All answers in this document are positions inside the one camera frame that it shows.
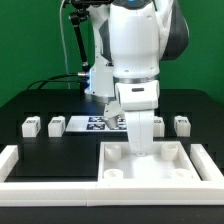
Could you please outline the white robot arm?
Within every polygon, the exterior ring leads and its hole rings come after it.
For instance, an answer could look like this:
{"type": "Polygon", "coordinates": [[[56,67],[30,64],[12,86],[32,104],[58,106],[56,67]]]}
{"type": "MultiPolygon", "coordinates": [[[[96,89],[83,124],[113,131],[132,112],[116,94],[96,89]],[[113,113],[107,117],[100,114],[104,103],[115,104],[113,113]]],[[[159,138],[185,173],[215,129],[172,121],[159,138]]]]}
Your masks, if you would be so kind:
{"type": "Polygon", "coordinates": [[[107,125],[122,114],[130,149],[144,155],[153,144],[159,99],[159,63],[178,58],[189,29],[178,0],[114,0],[92,3],[95,62],[85,96],[108,105],[107,125]]]}

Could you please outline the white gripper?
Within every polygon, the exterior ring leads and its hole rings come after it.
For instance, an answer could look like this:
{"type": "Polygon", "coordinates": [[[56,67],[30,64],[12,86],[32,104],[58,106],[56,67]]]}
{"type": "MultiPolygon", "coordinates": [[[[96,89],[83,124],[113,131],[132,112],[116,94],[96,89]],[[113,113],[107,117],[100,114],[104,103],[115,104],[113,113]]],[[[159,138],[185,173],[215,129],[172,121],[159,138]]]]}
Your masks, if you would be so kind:
{"type": "Polygon", "coordinates": [[[159,82],[115,85],[124,112],[132,153],[144,156],[153,144],[154,110],[158,108],[159,82]]]}

